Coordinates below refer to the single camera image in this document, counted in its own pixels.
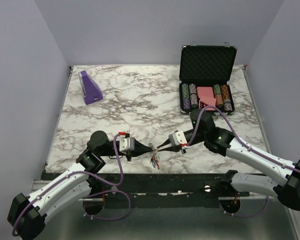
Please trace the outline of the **red keyring with keys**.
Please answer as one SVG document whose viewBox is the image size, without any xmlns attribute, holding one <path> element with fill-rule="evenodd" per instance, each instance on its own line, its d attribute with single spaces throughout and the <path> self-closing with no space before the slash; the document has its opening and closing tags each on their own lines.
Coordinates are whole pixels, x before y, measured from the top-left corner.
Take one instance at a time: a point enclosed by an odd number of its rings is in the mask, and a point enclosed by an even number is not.
<svg viewBox="0 0 300 240">
<path fill-rule="evenodd" d="M 155 169 L 160 170 L 160 157 L 158 156 L 158 149 L 151 142 L 148 144 L 148 146 L 152 150 L 150 152 L 150 163 Z"/>
</svg>

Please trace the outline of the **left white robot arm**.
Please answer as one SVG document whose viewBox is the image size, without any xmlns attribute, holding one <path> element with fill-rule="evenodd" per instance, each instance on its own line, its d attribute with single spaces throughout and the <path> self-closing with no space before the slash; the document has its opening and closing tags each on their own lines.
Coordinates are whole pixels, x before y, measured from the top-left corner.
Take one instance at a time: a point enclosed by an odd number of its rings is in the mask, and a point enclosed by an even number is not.
<svg viewBox="0 0 300 240">
<path fill-rule="evenodd" d="M 111 193 L 118 192 L 124 181 L 121 156 L 128 161 L 132 157 L 152 152 L 127 132 L 119 132 L 109 140 L 104 131 L 94 132 L 86 149 L 65 172 L 42 188 L 28 194 L 14 197 L 7 216 L 12 226 L 12 235 L 23 240 L 33 240 L 45 228 L 46 222 L 66 205 L 86 197 L 97 197 L 104 183 L 111 186 Z M 119 181 L 111 182 L 97 175 L 105 166 L 102 157 L 115 157 L 119 167 Z"/>
</svg>

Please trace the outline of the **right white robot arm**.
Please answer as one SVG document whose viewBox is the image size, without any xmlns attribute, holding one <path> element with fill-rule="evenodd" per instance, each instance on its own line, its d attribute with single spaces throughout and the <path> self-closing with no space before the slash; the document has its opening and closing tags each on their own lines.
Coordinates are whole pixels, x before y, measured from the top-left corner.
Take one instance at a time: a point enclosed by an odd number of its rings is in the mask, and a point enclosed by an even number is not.
<svg viewBox="0 0 300 240">
<path fill-rule="evenodd" d="M 205 108 L 191 111 L 189 117 L 192 129 L 170 134 L 158 146 L 159 151 L 185 153 L 190 146 L 203 143 L 209 151 L 238 160 L 262 173 L 231 172 L 230 177 L 220 183 L 224 195 L 257 193 L 277 198 L 284 206 L 300 211 L 300 160 L 293 162 L 260 150 L 239 137 L 233 127 L 217 127 Z"/>
</svg>

